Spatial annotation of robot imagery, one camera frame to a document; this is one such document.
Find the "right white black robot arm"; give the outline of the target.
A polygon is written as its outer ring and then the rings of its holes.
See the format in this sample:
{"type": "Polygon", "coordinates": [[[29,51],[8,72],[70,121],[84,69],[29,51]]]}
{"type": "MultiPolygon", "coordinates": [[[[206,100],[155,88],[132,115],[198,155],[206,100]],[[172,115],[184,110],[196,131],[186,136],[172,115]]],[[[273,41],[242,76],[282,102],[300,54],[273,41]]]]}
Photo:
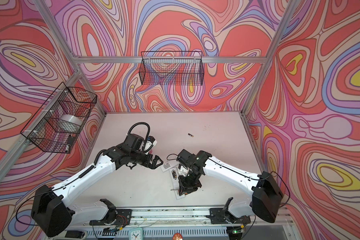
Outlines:
{"type": "Polygon", "coordinates": [[[284,194],[271,173],[250,173],[226,164],[205,151],[195,155],[182,150],[177,162],[179,169],[185,171],[178,176],[180,196],[201,188],[201,176],[221,180],[244,192],[240,198],[228,198],[223,208],[211,208],[207,217],[212,224],[248,224],[251,215],[267,223],[275,223],[284,194]]]}

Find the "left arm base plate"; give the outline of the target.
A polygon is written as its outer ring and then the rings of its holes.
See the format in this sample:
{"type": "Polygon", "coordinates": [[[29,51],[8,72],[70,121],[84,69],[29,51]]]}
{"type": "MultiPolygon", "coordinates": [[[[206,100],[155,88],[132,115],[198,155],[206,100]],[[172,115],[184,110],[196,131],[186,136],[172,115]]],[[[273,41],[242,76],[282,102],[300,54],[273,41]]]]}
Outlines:
{"type": "Polygon", "coordinates": [[[132,209],[118,209],[107,214],[102,220],[90,221],[91,226],[116,226],[125,227],[131,222],[132,209]]]}

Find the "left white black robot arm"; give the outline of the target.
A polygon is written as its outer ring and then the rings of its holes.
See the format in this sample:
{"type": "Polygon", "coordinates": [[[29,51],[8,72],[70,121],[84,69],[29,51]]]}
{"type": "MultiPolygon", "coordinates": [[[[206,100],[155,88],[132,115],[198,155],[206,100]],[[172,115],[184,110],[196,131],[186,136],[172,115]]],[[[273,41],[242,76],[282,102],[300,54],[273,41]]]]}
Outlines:
{"type": "Polygon", "coordinates": [[[116,207],[107,199],[89,204],[75,204],[75,199],[103,177],[127,166],[141,165],[156,169],[163,165],[159,156],[124,148],[122,145],[100,151],[93,164],[52,187],[41,186],[35,193],[31,217],[47,237],[55,237],[67,227],[89,221],[112,224],[116,207]]]}

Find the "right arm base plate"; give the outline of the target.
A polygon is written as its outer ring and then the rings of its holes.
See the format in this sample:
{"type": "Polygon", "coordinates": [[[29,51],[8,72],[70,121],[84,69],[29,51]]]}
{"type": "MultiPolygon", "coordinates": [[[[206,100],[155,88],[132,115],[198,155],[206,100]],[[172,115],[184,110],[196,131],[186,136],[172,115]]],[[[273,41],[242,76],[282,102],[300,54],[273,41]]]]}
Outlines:
{"type": "Polygon", "coordinates": [[[241,224],[247,225],[251,223],[251,218],[249,216],[235,217],[228,210],[223,208],[210,208],[209,215],[206,217],[211,220],[213,225],[217,224],[241,224]]]}

